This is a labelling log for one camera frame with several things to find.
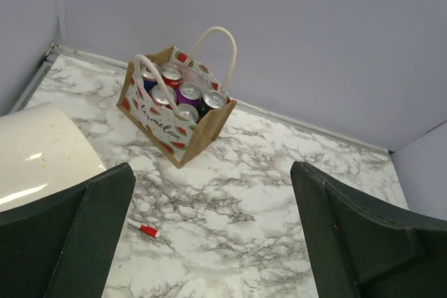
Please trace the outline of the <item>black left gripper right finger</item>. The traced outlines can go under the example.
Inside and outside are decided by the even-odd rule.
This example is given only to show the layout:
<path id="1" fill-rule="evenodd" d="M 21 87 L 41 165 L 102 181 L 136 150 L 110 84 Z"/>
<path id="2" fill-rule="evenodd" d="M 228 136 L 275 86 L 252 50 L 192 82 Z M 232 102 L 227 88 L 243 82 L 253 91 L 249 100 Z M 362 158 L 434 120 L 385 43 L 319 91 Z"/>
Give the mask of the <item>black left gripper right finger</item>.
<path id="1" fill-rule="evenodd" d="M 295 162 L 291 181 L 320 297 L 445 297 L 446 222 Z"/>

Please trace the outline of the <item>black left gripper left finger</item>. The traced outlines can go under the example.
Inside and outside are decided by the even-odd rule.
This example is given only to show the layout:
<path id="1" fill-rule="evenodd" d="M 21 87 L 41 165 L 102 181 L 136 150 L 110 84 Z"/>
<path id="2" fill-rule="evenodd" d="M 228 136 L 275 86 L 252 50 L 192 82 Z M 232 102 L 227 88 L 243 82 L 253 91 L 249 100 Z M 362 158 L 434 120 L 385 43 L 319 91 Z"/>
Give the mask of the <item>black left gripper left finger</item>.
<path id="1" fill-rule="evenodd" d="M 100 297 L 134 188 L 121 163 L 1 212 L 1 296 Z"/>

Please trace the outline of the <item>purple fanta can front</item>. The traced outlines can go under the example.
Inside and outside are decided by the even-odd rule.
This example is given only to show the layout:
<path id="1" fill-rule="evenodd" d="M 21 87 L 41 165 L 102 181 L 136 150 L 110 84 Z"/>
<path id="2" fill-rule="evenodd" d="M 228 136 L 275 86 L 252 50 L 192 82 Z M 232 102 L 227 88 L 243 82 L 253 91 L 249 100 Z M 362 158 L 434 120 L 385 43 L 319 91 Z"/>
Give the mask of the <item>purple fanta can front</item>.
<path id="1" fill-rule="evenodd" d="M 177 106 L 177 109 L 181 118 L 191 121 L 195 124 L 198 122 L 199 113 L 194 106 L 182 103 Z"/>

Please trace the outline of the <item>purple fanta can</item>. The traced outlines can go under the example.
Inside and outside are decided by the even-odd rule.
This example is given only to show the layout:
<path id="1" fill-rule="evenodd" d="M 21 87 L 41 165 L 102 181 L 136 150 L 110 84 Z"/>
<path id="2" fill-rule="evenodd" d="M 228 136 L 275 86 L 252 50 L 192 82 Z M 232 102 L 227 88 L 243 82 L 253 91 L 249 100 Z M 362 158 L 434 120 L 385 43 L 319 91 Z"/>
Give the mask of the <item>purple fanta can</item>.
<path id="1" fill-rule="evenodd" d="M 192 82 L 183 82 L 176 88 L 177 104 L 187 104 L 193 107 L 200 105 L 202 90 Z"/>
<path id="2" fill-rule="evenodd" d="M 199 113 L 194 106 L 182 103 L 177 106 L 177 109 L 181 118 L 191 121 L 195 124 L 198 122 Z"/>

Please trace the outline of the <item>black schweppes can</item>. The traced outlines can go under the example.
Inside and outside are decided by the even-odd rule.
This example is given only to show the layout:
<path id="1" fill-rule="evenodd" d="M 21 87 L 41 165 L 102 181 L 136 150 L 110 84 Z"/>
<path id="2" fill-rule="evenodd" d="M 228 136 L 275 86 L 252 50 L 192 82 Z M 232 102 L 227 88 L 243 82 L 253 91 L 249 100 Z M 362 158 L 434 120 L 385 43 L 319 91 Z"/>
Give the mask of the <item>black schweppes can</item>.
<path id="1" fill-rule="evenodd" d="M 216 90 L 204 91 L 197 107 L 199 117 L 204 117 L 210 110 L 218 110 L 226 105 L 226 98 Z"/>

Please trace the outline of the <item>watermelon print canvas bag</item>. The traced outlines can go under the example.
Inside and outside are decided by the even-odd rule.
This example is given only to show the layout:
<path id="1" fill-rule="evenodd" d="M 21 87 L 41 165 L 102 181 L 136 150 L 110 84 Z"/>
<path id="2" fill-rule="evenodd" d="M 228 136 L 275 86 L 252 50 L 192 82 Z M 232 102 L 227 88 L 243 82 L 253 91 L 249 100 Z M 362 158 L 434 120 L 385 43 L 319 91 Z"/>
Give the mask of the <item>watermelon print canvas bag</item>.
<path id="1" fill-rule="evenodd" d="M 167 156 L 176 166 L 182 167 L 206 149 L 219 136 L 221 129 L 236 106 L 225 89 L 233 76 L 235 62 L 231 61 L 226 79 L 219 84 L 211 72 L 194 55 L 205 39 L 213 31 L 221 31 L 227 36 L 230 32 L 223 27 L 212 27 L 198 39 L 192 52 L 185 54 L 172 46 L 153 55 L 137 54 L 129 62 L 124 86 L 119 97 L 118 108 Z M 179 116 L 178 104 L 168 101 L 169 109 L 157 106 L 145 91 L 141 78 L 140 65 L 144 64 L 153 72 L 158 84 L 168 95 L 167 85 L 160 74 L 163 64 L 179 66 L 184 74 L 184 82 L 192 82 L 201 88 L 202 94 L 207 90 L 216 90 L 226 98 L 226 105 L 218 110 L 210 110 L 204 117 L 199 117 L 195 124 Z"/>

